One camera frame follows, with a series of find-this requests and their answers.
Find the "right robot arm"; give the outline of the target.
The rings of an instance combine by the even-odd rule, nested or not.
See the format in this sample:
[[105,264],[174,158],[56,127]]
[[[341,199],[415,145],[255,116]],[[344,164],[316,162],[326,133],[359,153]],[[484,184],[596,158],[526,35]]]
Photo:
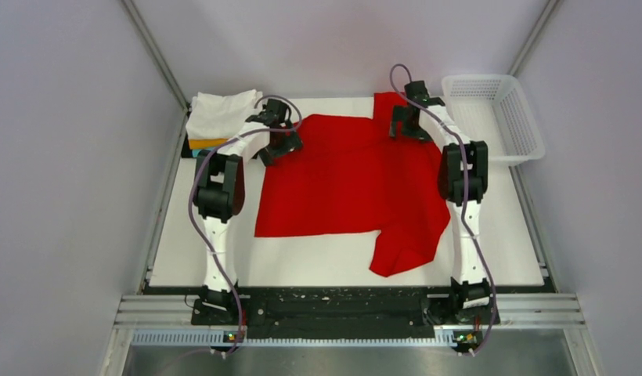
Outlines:
[[492,303],[493,278],[479,237],[481,205],[489,182],[489,148],[460,130],[442,99],[406,102],[393,107],[389,136],[433,142],[441,149],[438,192],[449,209],[454,249],[445,311],[455,321],[468,323],[488,312]]

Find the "red t shirt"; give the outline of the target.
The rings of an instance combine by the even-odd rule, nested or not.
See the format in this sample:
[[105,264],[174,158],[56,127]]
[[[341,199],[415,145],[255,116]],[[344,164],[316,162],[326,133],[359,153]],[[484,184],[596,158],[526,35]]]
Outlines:
[[267,167],[256,237],[377,233],[370,270],[389,277],[432,262],[450,214],[433,143],[389,135],[394,92],[373,97],[372,117],[313,114],[303,147]]

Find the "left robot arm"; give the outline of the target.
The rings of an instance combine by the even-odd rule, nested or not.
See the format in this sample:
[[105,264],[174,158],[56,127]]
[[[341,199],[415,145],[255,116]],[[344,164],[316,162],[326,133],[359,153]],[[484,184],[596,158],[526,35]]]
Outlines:
[[292,105],[270,99],[225,142],[196,157],[188,214],[205,246],[205,291],[200,298],[222,324],[235,321],[241,310],[233,253],[237,217],[246,200],[245,167],[253,157],[270,166],[302,148],[290,119],[297,112]]

